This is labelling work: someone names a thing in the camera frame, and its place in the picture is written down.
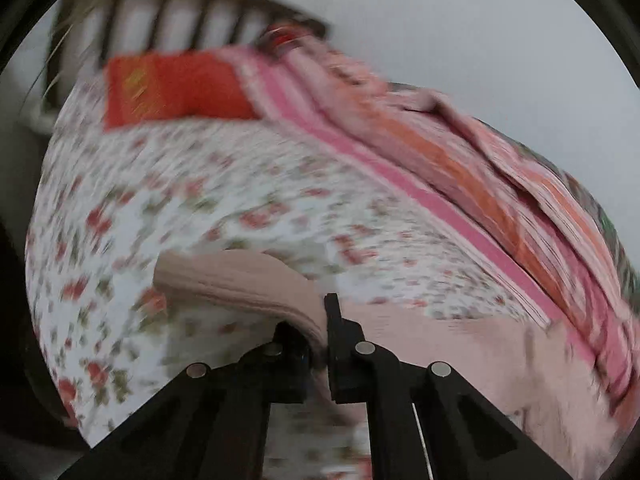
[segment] floor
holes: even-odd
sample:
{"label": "floor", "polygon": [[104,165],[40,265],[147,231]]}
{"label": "floor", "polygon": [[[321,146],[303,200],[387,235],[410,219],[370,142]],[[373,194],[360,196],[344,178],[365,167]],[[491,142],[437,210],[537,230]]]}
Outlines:
{"label": "floor", "polygon": [[0,462],[15,480],[55,480],[79,457],[78,452],[32,444],[0,432]]}

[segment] pink stripe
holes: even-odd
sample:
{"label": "pink stripe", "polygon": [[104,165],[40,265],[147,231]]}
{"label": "pink stripe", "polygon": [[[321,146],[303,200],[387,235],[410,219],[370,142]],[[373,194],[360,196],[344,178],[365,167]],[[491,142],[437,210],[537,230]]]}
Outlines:
{"label": "pink stripe", "polygon": [[253,57],[253,61],[256,62],[260,79],[266,90],[267,95],[262,97],[270,98],[283,118],[294,123],[301,130],[311,134],[316,140],[321,141],[341,155],[356,160],[365,167],[373,170],[378,176],[384,178],[395,188],[402,190],[407,196],[428,209],[428,211],[437,216],[441,221],[446,222],[454,228],[461,237],[468,240],[479,253],[484,254],[505,276],[535,301],[549,319],[561,321],[567,327],[569,341],[575,345],[581,357],[590,364],[594,363],[593,351],[591,351],[575,326],[569,322],[566,315],[551,298],[549,298],[536,283],[533,282],[530,276],[505,254],[498,245],[493,243],[482,231],[479,231],[470,224],[467,218],[452,208],[439,194],[417,187],[407,176],[402,174],[398,168],[390,164],[381,163],[370,150],[365,149],[360,143],[355,142],[348,136],[341,134],[335,128],[329,126],[319,114],[315,114],[315,121],[304,118],[299,110],[292,106],[292,103],[285,94],[282,83],[276,81],[277,78],[282,79],[282,76],[278,75],[276,70],[269,67],[261,58],[255,56]]}

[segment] pink blanket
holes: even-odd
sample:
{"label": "pink blanket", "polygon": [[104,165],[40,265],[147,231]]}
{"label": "pink blanket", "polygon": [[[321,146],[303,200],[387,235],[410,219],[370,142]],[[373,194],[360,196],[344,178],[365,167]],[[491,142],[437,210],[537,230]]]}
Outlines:
{"label": "pink blanket", "polygon": [[284,132],[348,159],[439,219],[540,325],[566,325],[613,407],[629,401],[638,377],[638,322],[620,298],[593,220],[561,183],[439,95],[387,94],[361,65],[350,71],[344,57],[307,39],[278,47],[279,62],[249,49],[228,52],[254,105]]}

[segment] striped blanket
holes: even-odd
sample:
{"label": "striped blanket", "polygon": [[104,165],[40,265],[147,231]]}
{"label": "striped blanket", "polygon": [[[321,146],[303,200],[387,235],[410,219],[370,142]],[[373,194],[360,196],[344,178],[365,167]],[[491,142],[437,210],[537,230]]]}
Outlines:
{"label": "striped blanket", "polygon": [[271,59],[248,48],[226,54],[256,109],[438,218],[539,324],[568,326],[613,408],[628,399],[638,320],[598,226],[552,171],[437,92],[387,92],[299,28],[272,30],[261,47]]}
{"label": "striped blanket", "polygon": [[571,192],[576,202],[580,204],[580,207],[589,213],[591,218],[593,218],[593,221],[596,222],[598,230],[604,238],[607,247],[609,248],[609,252],[611,253],[611,257],[613,258],[616,270],[618,271],[622,297],[628,302],[631,310],[636,314],[636,316],[640,316],[640,274],[634,269],[633,264],[626,256],[626,251],[618,237],[618,232],[600,203],[580,182],[565,170],[556,166],[548,160],[548,158],[535,152],[529,146],[511,139],[511,137],[499,132],[492,126],[489,126],[488,124],[485,124],[485,126],[489,127],[497,135],[507,140],[507,142],[517,150],[520,156],[534,160],[551,171],[556,177],[558,177],[569,192]]}

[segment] bed frame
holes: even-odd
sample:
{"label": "bed frame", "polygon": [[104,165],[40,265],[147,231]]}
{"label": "bed frame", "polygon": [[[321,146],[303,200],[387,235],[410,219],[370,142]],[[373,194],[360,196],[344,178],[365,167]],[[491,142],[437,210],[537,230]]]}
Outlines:
{"label": "bed frame", "polygon": [[[98,68],[103,67],[113,54],[117,54],[113,51],[113,43],[118,22],[132,10],[131,8],[125,8],[125,1],[62,0],[52,30],[49,55],[47,57],[45,86],[47,89],[45,94],[47,108],[59,110],[74,82],[69,81],[66,71],[63,73],[65,51],[69,49],[74,40],[73,35],[70,34],[71,29],[82,24],[93,10],[98,8],[102,10],[101,24],[97,31],[98,37],[95,38],[97,40],[95,49],[97,50],[96,65]],[[171,2],[172,0],[155,0],[156,8],[154,9],[153,18],[148,24],[146,42],[142,52],[158,48],[160,31],[163,22],[169,17],[168,8]],[[208,47],[208,45],[203,45],[204,33],[207,25],[210,25],[208,22],[214,19],[212,8],[219,2],[232,4],[234,14],[232,26],[229,28],[223,44],[240,43],[251,13],[255,14],[256,12],[263,17],[264,27],[262,30],[277,20],[284,18],[303,23],[320,38],[325,38],[327,35],[327,24],[311,17],[304,10],[295,9],[276,0],[197,0],[196,16],[191,30],[187,32],[187,50],[199,50]]]}

